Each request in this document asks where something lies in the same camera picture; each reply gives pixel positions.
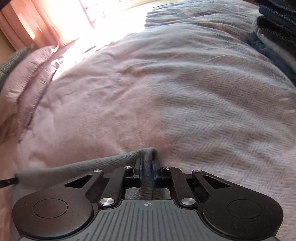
pink duvet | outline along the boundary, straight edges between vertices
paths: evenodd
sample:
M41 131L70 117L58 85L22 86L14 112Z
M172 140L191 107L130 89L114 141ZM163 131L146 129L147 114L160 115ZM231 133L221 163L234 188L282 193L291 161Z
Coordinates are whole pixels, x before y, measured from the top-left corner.
M185 1L154 9L144 31L72 67L77 45L32 53L1 92L0 179L155 147L164 165L271 196L284 210L278 237L295 240L295 87L245 43L258 15L240 0ZM119 23L96 37L121 33ZM1 241L10 209L0 189Z

triangular cutout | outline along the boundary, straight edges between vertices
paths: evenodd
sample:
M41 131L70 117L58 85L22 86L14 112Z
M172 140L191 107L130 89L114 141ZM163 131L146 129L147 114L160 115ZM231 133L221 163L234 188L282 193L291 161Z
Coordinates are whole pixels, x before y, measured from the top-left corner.
M75 181L65 184L65 187L69 188L83 188L83 186L91 179L92 175L86 175Z
M213 177L210 176L204 176L204 179L212 186L214 189L220 189L220 188L229 188L230 185L223 183Z

wrinkled fabric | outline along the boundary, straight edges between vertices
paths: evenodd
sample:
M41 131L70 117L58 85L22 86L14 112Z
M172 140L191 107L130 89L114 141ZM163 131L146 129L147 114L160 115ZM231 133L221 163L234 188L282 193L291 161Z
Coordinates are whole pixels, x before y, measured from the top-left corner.
M153 9L145 29L54 76L14 146L13 165L44 170L155 147L162 165L203 169L274 198L284 210L278 238L293 240L296 93L246 43L258 15L239 0ZM1 207L7 224L11 206Z
M283 40L279 36L274 35L269 31L262 31L262 32L270 41L281 46L283 49L287 50L290 54L292 54L296 58L296 48L295 48L294 44L291 44L291 43Z
M57 50L54 46L48 46L36 50L25 61L14 68L6 80L0 95L0 127L16 114L17 102L24 89L34 77L38 68L45 63Z
M257 18L257 26L263 32L267 32L271 39L279 39L283 42L282 46L291 45L293 48L296 46L296 33L281 24L274 24L272 21L259 16Z
M280 24L286 26L287 28L290 28L293 31L296 31L296 20L292 20L291 18L285 16L280 12L261 5L259 7L259 13L269 17L275 22L279 22Z
M265 55L270 58L274 65L278 67L296 86L296 74L291 69L289 65L287 65L286 61L280 57L276 52L272 49L266 47L264 43L258 38L258 36L253 32L248 36L248 44L251 45L254 49L256 49L259 53Z
M284 26L278 22L275 22L275 21L271 20L270 18L263 16L263 15L261 15L257 18L257 25L262 30L263 30L263 28L268 27L271 30L276 29L279 32L284 32L285 34L287 34L289 37L291 37L293 39L296 37L296 32L294 32L290 28L287 28L286 26Z
M29 48L15 51L9 58L0 65L0 92L11 71L30 53Z
M57 50L51 58L46 61L42 68L36 71L34 78L28 83L22 95L19 97L18 115L17 115L17 135L20 140L23 132L28 128L34 110L46 88L50 84L57 68L63 62L63 54L72 47L74 42Z
M254 0L259 5L271 6L279 11L287 13L296 13L296 4L294 0Z
M296 72L296 57L294 57L294 55L290 51L287 51L282 46L276 44L275 42L267 38L262 32L262 30L258 28L256 18L253 22L253 31L256 33L258 38L264 43L265 46L272 49L279 56L281 56L285 60L285 62L292 68L292 70Z

sunlight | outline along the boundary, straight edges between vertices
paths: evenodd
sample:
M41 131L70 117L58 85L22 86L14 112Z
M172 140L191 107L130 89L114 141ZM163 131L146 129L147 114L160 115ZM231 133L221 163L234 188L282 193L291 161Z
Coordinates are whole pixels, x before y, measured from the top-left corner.
M34 31L28 25L28 23L27 23L26 19L24 18L24 16L22 14L18 14L17 17L19 18L21 24L23 25L23 27L25 28L25 30L27 31L27 33L29 34L29 36L32 39L35 39L36 35L35 35Z
M63 55L63 63L54 74L52 81L59 78L62 73L72 66L90 56L95 51L103 48L111 42L124 38L129 33L144 31L146 15L150 6L139 6L126 11L107 15L106 18L96 22L95 29L88 31L78 38Z

gray fabric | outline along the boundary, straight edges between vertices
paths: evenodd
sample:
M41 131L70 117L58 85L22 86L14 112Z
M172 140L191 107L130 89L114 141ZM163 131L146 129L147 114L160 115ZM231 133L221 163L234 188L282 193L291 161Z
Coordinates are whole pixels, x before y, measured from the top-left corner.
M141 188L130 188L126 191L126 199L165 199L162 189L153 189L151 168L152 159L157 158L154 148L140 149L134 152L113 157L99 158L82 161L62 167L27 170L16 174L19 184L12 187L12 204L20 198L32 192L42 190L71 178L77 177L95 169L101 169L104 173L112 173L116 168L134 166L137 158L142 158L146 172L142 178ZM19 235L13 223L11 224L11 240L17 240Z
M28 47L20 49L0 65L0 92L8 75L29 53L30 49Z

